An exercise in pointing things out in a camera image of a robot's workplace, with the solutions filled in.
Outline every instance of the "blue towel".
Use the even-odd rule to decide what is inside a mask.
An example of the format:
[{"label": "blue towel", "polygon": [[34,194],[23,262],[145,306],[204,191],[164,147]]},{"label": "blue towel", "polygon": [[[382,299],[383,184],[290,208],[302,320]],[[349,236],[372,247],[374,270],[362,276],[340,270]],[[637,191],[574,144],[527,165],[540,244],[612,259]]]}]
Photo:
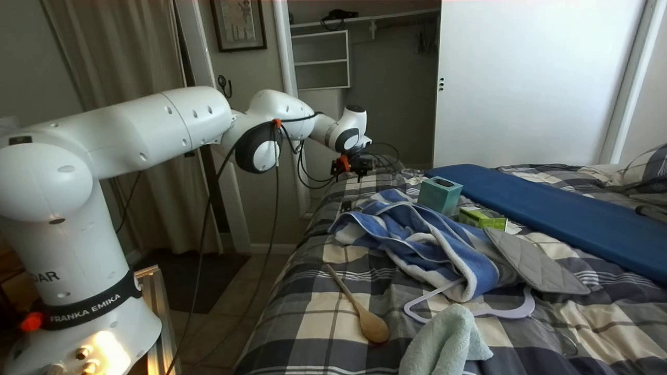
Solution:
[{"label": "blue towel", "polygon": [[383,190],[341,214],[332,231],[341,244],[385,251],[402,270],[431,282],[453,286],[446,296],[467,301],[501,282],[496,265],[474,244],[484,233],[440,212],[415,206],[401,190]]}]

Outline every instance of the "closet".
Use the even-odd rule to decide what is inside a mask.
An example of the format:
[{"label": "closet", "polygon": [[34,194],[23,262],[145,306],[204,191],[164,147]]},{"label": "closet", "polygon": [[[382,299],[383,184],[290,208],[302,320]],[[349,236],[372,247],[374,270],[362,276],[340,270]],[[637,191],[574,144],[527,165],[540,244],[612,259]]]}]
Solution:
[{"label": "closet", "polygon": [[[332,11],[355,13],[327,18]],[[299,95],[340,117],[343,103],[368,112],[368,134],[410,167],[430,167],[438,0],[287,2]],[[327,175],[332,151],[309,144],[309,168]]]}]

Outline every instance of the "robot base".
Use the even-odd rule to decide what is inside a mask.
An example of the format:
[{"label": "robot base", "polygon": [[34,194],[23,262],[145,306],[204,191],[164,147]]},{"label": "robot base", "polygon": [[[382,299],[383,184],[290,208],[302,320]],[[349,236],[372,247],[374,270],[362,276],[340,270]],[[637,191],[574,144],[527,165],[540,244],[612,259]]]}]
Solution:
[{"label": "robot base", "polygon": [[161,318],[141,298],[78,327],[35,330],[21,338],[7,363],[7,375],[127,372],[159,340]]}]

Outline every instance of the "pillow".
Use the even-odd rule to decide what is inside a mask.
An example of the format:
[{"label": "pillow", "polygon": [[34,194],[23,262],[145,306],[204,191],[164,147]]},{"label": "pillow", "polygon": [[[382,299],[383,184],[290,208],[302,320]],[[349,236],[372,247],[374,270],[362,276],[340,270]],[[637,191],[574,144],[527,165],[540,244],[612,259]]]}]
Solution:
[{"label": "pillow", "polygon": [[651,184],[656,180],[667,180],[667,144],[635,155],[622,173],[622,183],[626,187]]}]

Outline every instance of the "picture frame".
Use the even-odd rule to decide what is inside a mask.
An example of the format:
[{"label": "picture frame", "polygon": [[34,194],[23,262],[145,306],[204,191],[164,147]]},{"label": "picture frame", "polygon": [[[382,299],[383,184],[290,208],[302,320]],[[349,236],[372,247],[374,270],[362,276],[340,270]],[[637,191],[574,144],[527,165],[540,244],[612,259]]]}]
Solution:
[{"label": "picture frame", "polygon": [[220,51],[266,48],[260,0],[213,0],[213,14]]}]

